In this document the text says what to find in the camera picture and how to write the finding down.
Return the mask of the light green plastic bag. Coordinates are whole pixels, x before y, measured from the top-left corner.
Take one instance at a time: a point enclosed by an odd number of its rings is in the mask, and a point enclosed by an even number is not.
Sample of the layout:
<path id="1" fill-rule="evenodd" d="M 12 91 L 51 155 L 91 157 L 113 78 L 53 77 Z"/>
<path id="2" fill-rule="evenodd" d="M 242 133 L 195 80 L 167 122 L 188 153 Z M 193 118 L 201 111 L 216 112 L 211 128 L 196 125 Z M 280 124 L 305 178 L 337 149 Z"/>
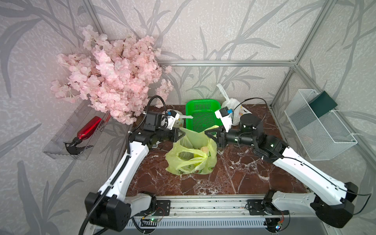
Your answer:
<path id="1" fill-rule="evenodd" d="M 181 128 L 186 135 L 173 144 L 165 155 L 168 163 L 166 171 L 174 175 L 210 174 L 217 164 L 217 143 L 208 138 L 204 132 L 195 132 Z M 209 154 L 200 149 L 209 148 Z"/>

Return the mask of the white printed plastic bag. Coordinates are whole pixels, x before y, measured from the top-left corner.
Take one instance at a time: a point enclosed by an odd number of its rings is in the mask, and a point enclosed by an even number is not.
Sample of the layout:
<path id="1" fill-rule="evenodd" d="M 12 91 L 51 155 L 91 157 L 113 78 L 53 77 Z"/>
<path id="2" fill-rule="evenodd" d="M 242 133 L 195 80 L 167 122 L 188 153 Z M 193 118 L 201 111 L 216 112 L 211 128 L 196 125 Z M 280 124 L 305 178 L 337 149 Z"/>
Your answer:
<path id="1" fill-rule="evenodd" d="M 225 98 L 225 101 L 222 103 L 221 107 L 227 107 L 228 109 L 233 110 L 233 126 L 238 125 L 240 123 L 241 116 L 251 112 L 240 105 L 240 102 L 237 99 L 229 98 L 221 84 L 217 84 L 216 86 Z"/>

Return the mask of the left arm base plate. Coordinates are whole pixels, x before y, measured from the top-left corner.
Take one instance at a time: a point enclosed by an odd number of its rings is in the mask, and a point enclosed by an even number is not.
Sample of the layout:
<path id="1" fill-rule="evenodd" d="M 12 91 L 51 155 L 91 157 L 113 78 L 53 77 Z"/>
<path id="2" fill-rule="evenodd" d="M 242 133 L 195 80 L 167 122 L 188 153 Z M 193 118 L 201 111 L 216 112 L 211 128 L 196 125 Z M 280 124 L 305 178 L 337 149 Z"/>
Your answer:
<path id="1" fill-rule="evenodd" d="M 141 211 L 140 213 L 136 214 L 136 216 L 169 216 L 171 209 L 171 201 L 170 200 L 157 200 L 151 206 L 151 208 Z"/>

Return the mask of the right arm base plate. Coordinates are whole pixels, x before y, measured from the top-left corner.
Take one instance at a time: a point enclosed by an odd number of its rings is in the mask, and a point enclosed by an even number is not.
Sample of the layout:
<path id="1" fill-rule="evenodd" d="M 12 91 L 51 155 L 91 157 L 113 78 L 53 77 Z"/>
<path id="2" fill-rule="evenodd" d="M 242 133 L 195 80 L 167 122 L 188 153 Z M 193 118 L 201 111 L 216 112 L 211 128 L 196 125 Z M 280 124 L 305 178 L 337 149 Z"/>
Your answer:
<path id="1" fill-rule="evenodd" d="M 250 215 L 289 215 L 288 210 L 280 211 L 271 202 L 264 202 L 263 199 L 249 199 L 245 208 Z"/>

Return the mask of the beige pear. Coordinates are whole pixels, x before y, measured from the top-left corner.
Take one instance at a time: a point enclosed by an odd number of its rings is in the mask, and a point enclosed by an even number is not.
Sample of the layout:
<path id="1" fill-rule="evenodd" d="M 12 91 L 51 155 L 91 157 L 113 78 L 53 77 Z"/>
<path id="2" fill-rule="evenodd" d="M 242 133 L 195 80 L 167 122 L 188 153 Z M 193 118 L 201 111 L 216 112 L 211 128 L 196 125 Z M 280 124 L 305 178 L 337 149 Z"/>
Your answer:
<path id="1" fill-rule="evenodd" d="M 209 154 L 209 148 L 207 147 L 207 146 L 204 146 L 204 147 L 202 147 L 201 149 L 200 149 L 203 153 L 205 153 L 205 154 Z"/>

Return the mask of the aluminium front rail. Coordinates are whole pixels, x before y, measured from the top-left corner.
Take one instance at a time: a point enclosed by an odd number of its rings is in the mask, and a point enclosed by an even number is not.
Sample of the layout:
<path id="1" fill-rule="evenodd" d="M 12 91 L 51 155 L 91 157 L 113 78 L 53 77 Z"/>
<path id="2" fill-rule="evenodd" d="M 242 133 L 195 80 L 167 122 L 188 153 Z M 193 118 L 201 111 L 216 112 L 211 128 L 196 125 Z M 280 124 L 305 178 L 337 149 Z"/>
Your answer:
<path id="1" fill-rule="evenodd" d="M 250 215 L 245 206 L 249 199 L 263 199 L 271 202 L 280 211 L 289 211 L 289 215 Z M 276 192 L 273 196 L 256 195 L 214 195 L 214 196 L 150 196 L 145 193 L 127 197 L 124 200 L 106 198 L 94 210 L 94 217 L 101 214 L 108 215 L 107 206 L 120 213 L 120 219 L 135 217 L 136 214 L 151 208 L 157 200 L 170 200 L 169 216 L 163 218 L 230 218 L 230 217 L 260 217 L 260 218 L 287 218 L 292 215 L 315 216 L 311 203 L 318 201 L 314 193 L 282 193 Z"/>

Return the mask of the green plastic basket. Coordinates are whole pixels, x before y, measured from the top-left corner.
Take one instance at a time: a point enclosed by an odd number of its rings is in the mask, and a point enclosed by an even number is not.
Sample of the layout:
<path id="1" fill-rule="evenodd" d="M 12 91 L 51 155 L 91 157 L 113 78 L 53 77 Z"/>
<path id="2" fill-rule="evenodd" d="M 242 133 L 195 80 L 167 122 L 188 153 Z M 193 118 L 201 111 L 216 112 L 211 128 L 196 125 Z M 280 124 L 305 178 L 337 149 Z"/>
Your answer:
<path id="1" fill-rule="evenodd" d="M 214 125 L 221 126 L 222 121 L 215 116 L 215 111 L 221 108 L 214 99 L 191 100 L 186 104 L 186 128 L 195 132 L 202 132 Z"/>

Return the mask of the dark green card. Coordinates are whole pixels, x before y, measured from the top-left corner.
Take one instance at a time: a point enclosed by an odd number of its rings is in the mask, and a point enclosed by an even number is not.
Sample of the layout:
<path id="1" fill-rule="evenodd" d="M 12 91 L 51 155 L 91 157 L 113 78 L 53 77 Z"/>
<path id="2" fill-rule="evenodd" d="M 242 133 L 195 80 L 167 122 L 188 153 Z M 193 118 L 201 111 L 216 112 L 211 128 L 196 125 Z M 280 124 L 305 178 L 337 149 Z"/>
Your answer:
<path id="1" fill-rule="evenodd" d="M 315 98 L 310 100 L 308 104 L 318 118 L 338 106 L 326 91 L 321 92 Z"/>

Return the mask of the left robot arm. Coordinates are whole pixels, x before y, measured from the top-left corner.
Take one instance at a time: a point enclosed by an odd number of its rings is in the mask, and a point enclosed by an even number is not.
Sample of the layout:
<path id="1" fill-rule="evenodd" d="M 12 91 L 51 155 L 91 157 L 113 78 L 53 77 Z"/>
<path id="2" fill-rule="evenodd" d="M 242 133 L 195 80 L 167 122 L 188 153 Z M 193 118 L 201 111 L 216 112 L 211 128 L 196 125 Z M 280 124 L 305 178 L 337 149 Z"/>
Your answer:
<path id="1" fill-rule="evenodd" d="M 175 111 L 163 113 L 145 110 L 140 124 L 131 130 L 125 138 L 125 152 L 115 170 L 96 193 L 89 193 L 85 198 L 87 216 L 79 234 L 85 233 L 88 224 L 102 227 L 99 234 L 108 229 L 121 232 L 135 215 L 150 214 L 157 209 L 156 195 L 139 193 L 128 197 L 130 183 L 140 164 L 153 145 L 162 142 L 178 142 L 185 133 L 173 125 L 180 115 Z"/>

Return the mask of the clear acrylic wall shelf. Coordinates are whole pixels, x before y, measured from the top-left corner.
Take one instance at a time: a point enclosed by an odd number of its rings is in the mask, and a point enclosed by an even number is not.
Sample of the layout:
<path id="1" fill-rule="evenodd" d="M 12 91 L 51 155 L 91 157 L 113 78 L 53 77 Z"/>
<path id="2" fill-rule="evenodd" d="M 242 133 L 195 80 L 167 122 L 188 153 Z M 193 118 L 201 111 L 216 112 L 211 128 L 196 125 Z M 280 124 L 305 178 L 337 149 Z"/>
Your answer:
<path id="1" fill-rule="evenodd" d="M 77 132 L 94 116 L 102 118 L 102 123 L 96 129 L 93 136 L 80 145 L 93 147 L 87 147 L 79 155 L 70 155 L 67 152 L 64 143 L 70 143 L 76 136 Z M 81 102 L 63 127 L 45 146 L 43 153 L 50 156 L 52 159 L 87 160 L 110 118 L 111 116 L 109 112 L 103 113 L 101 111 L 96 111 L 94 108 L 89 106 L 89 102 L 87 100 Z"/>

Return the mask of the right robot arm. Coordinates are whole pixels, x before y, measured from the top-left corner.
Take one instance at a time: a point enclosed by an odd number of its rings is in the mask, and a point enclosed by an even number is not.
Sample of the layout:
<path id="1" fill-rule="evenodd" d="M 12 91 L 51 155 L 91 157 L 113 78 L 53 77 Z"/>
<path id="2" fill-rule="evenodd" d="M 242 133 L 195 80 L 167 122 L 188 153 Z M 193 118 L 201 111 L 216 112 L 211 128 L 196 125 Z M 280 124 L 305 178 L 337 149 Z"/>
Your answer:
<path id="1" fill-rule="evenodd" d="M 252 147 L 261 159 L 288 172 L 310 190 L 309 193 L 283 193 L 269 190 L 264 199 L 248 207 L 249 212 L 259 211 L 268 215 L 283 212 L 313 213 L 324 223 L 343 228 L 355 215 L 353 201 L 358 187 L 343 183 L 307 162 L 292 147 L 276 136 L 263 131 L 263 121 L 246 113 L 240 118 L 239 129 L 232 128 L 232 111 L 225 108 L 215 111 L 222 126 L 205 131 L 218 147 L 238 144 Z"/>

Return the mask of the pink cherry blossom tree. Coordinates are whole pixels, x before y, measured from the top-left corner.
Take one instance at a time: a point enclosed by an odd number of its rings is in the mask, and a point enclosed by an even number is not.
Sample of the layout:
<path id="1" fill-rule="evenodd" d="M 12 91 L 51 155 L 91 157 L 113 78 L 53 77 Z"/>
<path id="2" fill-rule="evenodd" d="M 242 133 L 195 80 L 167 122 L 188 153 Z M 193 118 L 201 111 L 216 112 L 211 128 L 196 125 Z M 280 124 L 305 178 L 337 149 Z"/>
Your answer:
<path id="1" fill-rule="evenodd" d="M 170 81 L 162 78 L 163 69 L 157 62 L 161 50 L 154 47 L 155 39 L 134 34 L 125 39 L 108 41 L 106 34 L 94 31 L 91 25 L 81 28 L 83 47 L 91 55 L 59 54 L 58 63 L 70 71 L 64 82 L 55 80 L 50 90 L 55 97 L 74 103 L 89 100 L 96 111 L 110 113 L 120 123 L 131 125 L 148 103 L 151 84 L 159 83 L 156 107 L 161 108 L 173 90 Z"/>

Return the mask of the red spray bottle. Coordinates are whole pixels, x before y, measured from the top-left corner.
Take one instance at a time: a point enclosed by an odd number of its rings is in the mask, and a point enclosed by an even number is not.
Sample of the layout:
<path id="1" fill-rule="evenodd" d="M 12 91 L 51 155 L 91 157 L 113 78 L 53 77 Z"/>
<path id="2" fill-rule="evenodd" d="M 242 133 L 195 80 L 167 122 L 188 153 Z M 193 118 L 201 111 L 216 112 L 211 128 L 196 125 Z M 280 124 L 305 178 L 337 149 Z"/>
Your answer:
<path id="1" fill-rule="evenodd" d="M 67 152 L 70 155 L 79 155 L 87 147 L 93 146 L 80 146 L 84 141 L 90 139 L 95 133 L 96 129 L 102 123 L 102 118 L 94 116 L 89 120 L 76 134 L 73 140 L 70 143 L 64 143 Z"/>

